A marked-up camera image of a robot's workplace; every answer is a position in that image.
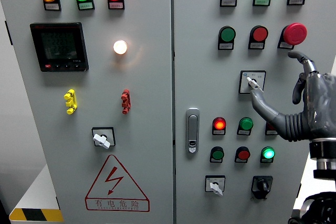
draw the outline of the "red emergency stop button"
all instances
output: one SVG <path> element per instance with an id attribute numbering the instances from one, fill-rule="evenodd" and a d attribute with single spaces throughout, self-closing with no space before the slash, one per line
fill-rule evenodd
<path id="1" fill-rule="evenodd" d="M 251 153 L 247 147 L 241 146 L 236 151 L 235 163 L 247 163 Z"/>
<path id="2" fill-rule="evenodd" d="M 283 31 L 283 39 L 290 45 L 298 45 L 302 43 L 307 36 L 307 28 L 301 23 L 293 23 Z"/>
<path id="3" fill-rule="evenodd" d="M 215 118 L 212 122 L 213 135 L 225 135 L 226 121 L 222 117 Z"/>

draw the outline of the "push button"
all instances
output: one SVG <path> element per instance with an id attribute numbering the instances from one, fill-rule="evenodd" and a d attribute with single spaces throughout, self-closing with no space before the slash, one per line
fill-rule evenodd
<path id="1" fill-rule="evenodd" d="M 278 48 L 294 49 L 301 44 L 307 36 L 307 28 L 301 23 L 293 23 L 286 26 L 281 33 Z"/>

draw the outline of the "electrical hazard triangle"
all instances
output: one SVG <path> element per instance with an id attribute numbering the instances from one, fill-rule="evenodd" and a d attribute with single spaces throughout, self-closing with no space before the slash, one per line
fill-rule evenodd
<path id="1" fill-rule="evenodd" d="M 149 199 L 126 168 L 109 155 L 85 197 L 86 209 L 149 212 Z"/>

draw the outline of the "green push button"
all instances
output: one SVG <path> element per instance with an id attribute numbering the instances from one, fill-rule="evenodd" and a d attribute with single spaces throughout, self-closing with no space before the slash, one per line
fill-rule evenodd
<path id="1" fill-rule="evenodd" d="M 239 121 L 239 126 L 244 130 L 244 131 L 249 131 L 253 127 L 253 121 L 251 118 L 242 118 Z"/>
<path id="2" fill-rule="evenodd" d="M 233 30 L 232 27 L 224 27 L 222 30 L 220 37 L 225 42 L 230 42 L 236 37 L 236 32 Z"/>
<path id="3" fill-rule="evenodd" d="M 212 154 L 212 157 L 215 159 L 215 160 L 220 160 L 224 157 L 224 153 L 221 152 L 221 151 L 215 151 L 213 154 Z"/>

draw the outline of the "red push button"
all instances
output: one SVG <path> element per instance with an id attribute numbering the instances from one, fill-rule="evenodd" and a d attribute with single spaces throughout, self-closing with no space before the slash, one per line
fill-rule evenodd
<path id="1" fill-rule="evenodd" d="M 247 163 L 251 153 L 245 146 L 241 146 L 236 150 L 235 163 Z"/>
<path id="2" fill-rule="evenodd" d="M 298 45 L 302 43 L 307 36 L 307 28 L 301 23 L 293 23 L 285 28 L 283 39 L 287 44 Z"/>
<path id="3" fill-rule="evenodd" d="M 250 152 L 248 151 L 242 151 L 238 154 L 239 159 L 241 160 L 247 160 L 250 157 Z"/>
<path id="4" fill-rule="evenodd" d="M 258 27 L 253 31 L 253 39 L 257 42 L 264 41 L 268 36 L 268 31 L 265 27 Z"/>

